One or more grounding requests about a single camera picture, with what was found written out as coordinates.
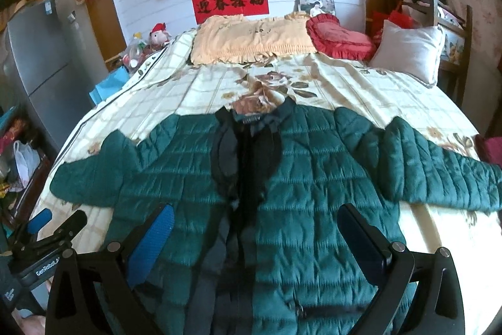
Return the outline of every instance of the bedspread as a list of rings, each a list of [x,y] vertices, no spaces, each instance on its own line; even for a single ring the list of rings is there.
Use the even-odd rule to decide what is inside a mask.
[[[77,125],[35,209],[37,213],[47,207],[54,215],[41,231],[42,237],[72,213],[71,204],[49,191],[62,162],[97,153],[114,129],[139,142],[172,113],[212,113],[223,105],[240,113],[266,112],[289,95],[298,104],[348,107],[378,127],[400,116],[431,141],[477,158],[471,139],[476,129],[437,87],[427,89],[403,73],[319,53],[252,65],[216,63],[196,68],[186,63],[194,35],[194,31],[181,35],[169,49],[149,58],[122,92],[99,104]],[[466,334],[482,333],[502,305],[498,277],[502,254],[493,250],[502,248],[497,215],[404,202],[400,207],[399,225],[411,250],[434,252],[439,246],[451,250],[462,288]],[[112,210],[81,209],[87,213],[88,224],[74,239],[74,247],[78,252],[95,251],[103,242]]]

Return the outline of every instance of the blue gripper pad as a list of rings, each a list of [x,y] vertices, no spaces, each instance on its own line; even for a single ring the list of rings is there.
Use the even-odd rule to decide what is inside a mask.
[[[129,256],[126,277],[129,288],[146,281],[173,226],[174,210],[172,206],[166,205]]]
[[[26,230],[29,234],[34,235],[40,231],[52,219],[52,212],[49,209],[42,210],[33,219],[28,222]]]

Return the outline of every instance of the wooden chair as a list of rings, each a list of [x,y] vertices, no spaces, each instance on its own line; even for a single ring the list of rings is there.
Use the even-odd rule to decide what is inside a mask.
[[[465,83],[467,81],[467,71],[469,69],[471,44],[473,39],[473,8],[470,5],[467,5],[466,18],[463,28],[459,28],[439,16],[438,7],[441,6],[447,8],[447,6],[439,0],[430,0],[428,7],[418,5],[416,3],[404,2],[403,0],[397,1],[401,1],[403,5],[410,6],[411,8],[426,14],[430,26],[440,25],[464,38],[464,49],[460,56],[459,64],[456,65],[443,58],[439,64],[439,70],[447,73],[448,75],[446,95],[450,97],[459,108],[461,108],[464,99]],[[463,19],[459,16],[454,16],[459,18],[460,21],[463,21]]]

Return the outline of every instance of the gray refrigerator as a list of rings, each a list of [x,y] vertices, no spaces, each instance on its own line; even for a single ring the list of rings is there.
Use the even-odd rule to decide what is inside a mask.
[[[26,108],[46,139],[47,153],[55,157],[93,107],[88,94],[93,86],[72,62],[54,0],[23,8],[6,32],[3,82],[10,89],[8,104],[21,103]]]

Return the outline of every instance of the red hat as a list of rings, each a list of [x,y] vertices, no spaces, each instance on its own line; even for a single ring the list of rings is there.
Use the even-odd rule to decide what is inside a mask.
[[[164,31],[166,30],[166,24],[165,23],[157,23],[154,28],[152,29],[152,31],[150,32],[150,35],[152,33],[155,33],[155,32],[158,32],[158,31]]]

